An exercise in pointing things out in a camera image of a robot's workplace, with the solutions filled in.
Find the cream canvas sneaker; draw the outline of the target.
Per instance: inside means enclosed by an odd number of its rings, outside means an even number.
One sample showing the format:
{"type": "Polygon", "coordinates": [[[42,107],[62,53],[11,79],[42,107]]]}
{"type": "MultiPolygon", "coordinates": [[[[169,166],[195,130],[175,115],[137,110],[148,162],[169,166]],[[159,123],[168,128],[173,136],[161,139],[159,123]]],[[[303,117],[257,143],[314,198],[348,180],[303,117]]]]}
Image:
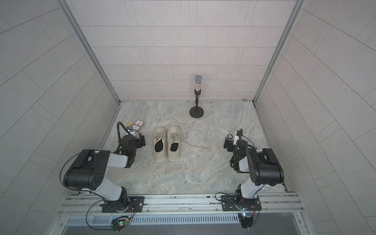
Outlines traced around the cream canvas sneaker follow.
{"type": "Polygon", "coordinates": [[[167,131],[167,156],[172,162],[176,162],[181,157],[181,131],[175,125],[169,127],[167,131]]]}
{"type": "Polygon", "coordinates": [[[154,161],[162,163],[167,159],[166,153],[166,131],[163,127],[157,127],[152,135],[153,149],[154,149],[154,161]]]}

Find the black insole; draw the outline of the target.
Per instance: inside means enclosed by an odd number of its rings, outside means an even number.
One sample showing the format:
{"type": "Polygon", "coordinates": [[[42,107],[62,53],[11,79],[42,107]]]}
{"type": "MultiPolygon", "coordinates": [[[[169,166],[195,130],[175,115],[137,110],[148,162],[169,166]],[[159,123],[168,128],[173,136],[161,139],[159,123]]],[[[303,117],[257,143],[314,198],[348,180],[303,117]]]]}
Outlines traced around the black insole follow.
{"type": "Polygon", "coordinates": [[[154,149],[156,153],[162,152],[164,149],[164,140],[163,139],[157,140],[154,145],[154,149]]]}
{"type": "Polygon", "coordinates": [[[180,141],[179,141],[178,138],[172,139],[171,145],[170,145],[170,151],[176,152],[179,148],[179,143],[180,143],[180,141]]]}

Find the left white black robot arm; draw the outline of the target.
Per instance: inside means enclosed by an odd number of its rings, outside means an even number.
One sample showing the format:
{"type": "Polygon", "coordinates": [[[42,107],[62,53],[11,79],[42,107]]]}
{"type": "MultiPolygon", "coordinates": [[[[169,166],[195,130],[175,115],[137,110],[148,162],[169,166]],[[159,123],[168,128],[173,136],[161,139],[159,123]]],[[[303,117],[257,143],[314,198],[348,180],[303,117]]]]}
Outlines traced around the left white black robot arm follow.
{"type": "Polygon", "coordinates": [[[108,180],[105,172],[109,168],[130,168],[137,149],[145,145],[145,137],[136,133],[119,139],[115,152],[84,149],[59,179],[70,190],[90,192],[102,198],[103,213],[141,212],[145,198],[128,196],[126,188],[108,180]]]}

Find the small wooden block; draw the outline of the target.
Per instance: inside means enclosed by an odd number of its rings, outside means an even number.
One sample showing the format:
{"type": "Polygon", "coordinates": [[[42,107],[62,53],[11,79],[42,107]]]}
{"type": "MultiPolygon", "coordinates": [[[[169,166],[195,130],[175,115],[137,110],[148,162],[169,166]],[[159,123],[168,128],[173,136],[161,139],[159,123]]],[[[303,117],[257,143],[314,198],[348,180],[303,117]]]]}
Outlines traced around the small wooden block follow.
{"type": "Polygon", "coordinates": [[[134,125],[134,122],[131,121],[131,122],[125,124],[124,126],[125,126],[126,128],[128,128],[128,127],[133,127],[133,125],[134,125]]]}

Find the small printed card box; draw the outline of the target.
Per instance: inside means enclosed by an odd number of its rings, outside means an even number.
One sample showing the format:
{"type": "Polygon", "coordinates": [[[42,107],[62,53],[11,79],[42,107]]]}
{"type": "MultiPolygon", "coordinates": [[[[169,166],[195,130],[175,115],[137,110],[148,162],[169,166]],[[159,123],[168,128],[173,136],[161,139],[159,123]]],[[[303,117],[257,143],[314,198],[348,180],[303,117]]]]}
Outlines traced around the small printed card box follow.
{"type": "Polygon", "coordinates": [[[133,130],[140,131],[141,128],[144,126],[144,124],[145,124],[144,121],[142,121],[142,120],[137,120],[137,121],[133,124],[132,129],[133,129],[133,130]]]}

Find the black microphone stand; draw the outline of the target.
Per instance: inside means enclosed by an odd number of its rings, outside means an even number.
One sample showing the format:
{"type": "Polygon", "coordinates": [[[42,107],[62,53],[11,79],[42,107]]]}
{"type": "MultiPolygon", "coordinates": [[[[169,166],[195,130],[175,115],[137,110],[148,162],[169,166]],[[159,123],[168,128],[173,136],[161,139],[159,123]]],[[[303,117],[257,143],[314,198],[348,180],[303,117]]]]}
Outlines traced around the black microphone stand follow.
{"type": "Polygon", "coordinates": [[[194,77],[195,81],[195,106],[190,109],[190,116],[193,118],[201,118],[204,115],[204,110],[199,106],[199,97],[201,95],[201,82],[202,76],[196,75],[194,77]]]}

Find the white perforated vent strip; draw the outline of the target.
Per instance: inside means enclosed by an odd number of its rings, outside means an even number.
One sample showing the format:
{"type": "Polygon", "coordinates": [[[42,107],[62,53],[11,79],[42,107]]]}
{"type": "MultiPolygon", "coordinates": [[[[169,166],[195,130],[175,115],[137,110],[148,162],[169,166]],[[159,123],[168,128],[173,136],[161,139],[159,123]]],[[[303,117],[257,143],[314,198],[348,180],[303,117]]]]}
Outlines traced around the white perforated vent strip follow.
{"type": "MultiPolygon", "coordinates": [[[[67,226],[109,227],[115,216],[70,216],[67,226]]],[[[136,215],[130,225],[183,225],[183,224],[239,224],[239,216],[225,214],[161,214],[136,215]]]]}

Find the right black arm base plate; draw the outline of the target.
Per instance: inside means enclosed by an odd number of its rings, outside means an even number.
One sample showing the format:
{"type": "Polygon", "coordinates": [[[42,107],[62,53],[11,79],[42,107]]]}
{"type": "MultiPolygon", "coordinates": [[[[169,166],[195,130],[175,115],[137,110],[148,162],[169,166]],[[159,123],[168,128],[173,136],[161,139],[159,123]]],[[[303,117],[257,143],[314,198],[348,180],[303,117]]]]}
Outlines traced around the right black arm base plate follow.
{"type": "Polygon", "coordinates": [[[222,195],[222,209],[227,212],[249,212],[261,211],[262,207],[259,199],[245,199],[235,195],[222,195]]]}

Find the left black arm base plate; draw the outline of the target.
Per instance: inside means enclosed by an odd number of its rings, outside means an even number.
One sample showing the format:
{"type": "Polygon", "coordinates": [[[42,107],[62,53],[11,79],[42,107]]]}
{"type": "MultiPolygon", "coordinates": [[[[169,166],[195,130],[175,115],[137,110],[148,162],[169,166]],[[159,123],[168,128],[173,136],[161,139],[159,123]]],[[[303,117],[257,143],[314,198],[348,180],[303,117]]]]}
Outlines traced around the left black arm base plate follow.
{"type": "Polygon", "coordinates": [[[117,201],[105,201],[100,204],[102,213],[123,213],[142,212],[144,196],[128,196],[127,199],[120,198],[117,201]]]}

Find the aluminium mounting rail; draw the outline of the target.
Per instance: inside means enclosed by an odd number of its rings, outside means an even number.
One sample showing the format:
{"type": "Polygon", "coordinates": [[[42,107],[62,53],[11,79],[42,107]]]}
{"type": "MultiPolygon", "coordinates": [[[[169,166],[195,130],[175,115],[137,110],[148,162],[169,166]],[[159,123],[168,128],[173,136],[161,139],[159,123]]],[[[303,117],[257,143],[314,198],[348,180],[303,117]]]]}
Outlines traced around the aluminium mounting rail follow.
{"type": "MultiPolygon", "coordinates": [[[[222,209],[223,194],[150,194],[129,195],[144,196],[142,212],[136,215],[150,214],[209,214],[226,213],[222,209]]],[[[303,206],[296,193],[262,193],[259,195],[261,211],[227,211],[232,213],[259,212],[303,212],[303,206]]],[[[92,194],[68,196],[58,215],[119,215],[119,213],[102,213],[102,201],[92,194]]]]}

